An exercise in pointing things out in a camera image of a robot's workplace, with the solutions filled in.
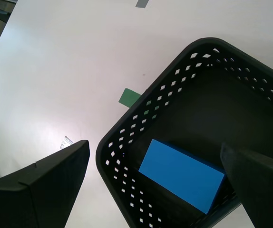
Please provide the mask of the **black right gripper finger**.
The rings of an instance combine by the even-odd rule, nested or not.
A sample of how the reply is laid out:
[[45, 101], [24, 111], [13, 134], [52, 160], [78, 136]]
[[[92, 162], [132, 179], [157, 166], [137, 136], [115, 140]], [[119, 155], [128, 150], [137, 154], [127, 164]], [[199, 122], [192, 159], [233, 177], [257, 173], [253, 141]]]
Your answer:
[[84, 180], [87, 140], [0, 178], [0, 228], [63, 228]]
[[273, 158], [221, 147], [220, 158], [237, 197], [256, 228], [273, 228]]

